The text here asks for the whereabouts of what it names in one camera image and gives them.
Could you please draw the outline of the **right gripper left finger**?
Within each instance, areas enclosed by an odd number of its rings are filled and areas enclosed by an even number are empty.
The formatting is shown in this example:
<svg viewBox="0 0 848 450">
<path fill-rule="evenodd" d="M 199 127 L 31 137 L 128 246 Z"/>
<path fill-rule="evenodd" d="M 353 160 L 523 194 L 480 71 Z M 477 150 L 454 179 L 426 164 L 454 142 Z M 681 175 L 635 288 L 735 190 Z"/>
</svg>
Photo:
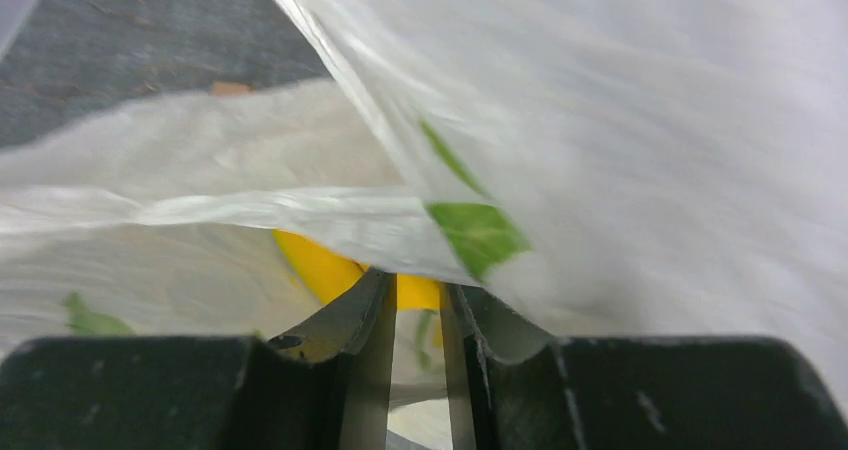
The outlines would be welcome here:
<svg viewBox="0 0 848 450">
<path fill-rule="evenodd" d="M 381 449 L 396 278 L 368 271 L 286 332 L 49 337 L 1 366 L 5 449 Z"/>
</svg>

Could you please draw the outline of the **yellow banana fake fruit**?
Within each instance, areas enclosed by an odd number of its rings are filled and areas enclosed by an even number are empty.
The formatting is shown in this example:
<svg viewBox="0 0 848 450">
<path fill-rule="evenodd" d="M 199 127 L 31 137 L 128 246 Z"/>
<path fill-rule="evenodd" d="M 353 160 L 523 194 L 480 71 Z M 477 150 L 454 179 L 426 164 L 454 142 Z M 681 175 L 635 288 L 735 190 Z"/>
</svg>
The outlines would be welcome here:
<svg viewBox="0 0 848 450">
<path fill-rule="evenodd" d="M 303 284 L 326 305 L 350 289 L 369 269 L 368 265 L 349 260 L 300 235 L 273 230 L 282 254 Z M 425 347 L 430 338 L 435 348 L 443 347 L 441 323 L 435 319 L 440 310 L 443 284 L 413 276 L 397 276 L 397 309 L 421 310 L 422 322 L 416 345 Z"/>
</svg>

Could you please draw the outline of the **white plastic bag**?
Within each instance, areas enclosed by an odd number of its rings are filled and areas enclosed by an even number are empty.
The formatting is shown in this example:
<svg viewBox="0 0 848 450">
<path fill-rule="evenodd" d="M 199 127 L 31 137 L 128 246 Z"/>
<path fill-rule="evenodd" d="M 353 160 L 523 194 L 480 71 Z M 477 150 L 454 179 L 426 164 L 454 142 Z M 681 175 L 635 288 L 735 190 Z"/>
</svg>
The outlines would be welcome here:
<svg viewBox="0 0 848 450">
<path fill-rule="evenodd" d="M 395 276 L 387 433 L 452 436 L 401 274 L 443 284 L 442 337 L 460 285 L 559 339 L 783 341 L 847 426 L 847 0 L 274 1 L 326 78 L 2 152 L 1 366 L 49 337 L 269 341 L 331 303 L 282 230 Z"/>
</svg>

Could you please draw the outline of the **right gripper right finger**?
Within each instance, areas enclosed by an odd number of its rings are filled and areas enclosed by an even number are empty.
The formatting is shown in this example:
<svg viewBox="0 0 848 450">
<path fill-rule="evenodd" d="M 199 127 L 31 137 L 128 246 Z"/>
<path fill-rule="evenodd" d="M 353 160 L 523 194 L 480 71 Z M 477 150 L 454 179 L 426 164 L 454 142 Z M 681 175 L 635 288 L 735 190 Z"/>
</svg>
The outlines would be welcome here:
<svg viewBox="0 0 848 450">
<path fill-rule="evenodd" d="M 843 449 L 813 366 L 764 337 L 556 338 L 484 290 L 441 295 L 457 449 Z"/>
</svg>

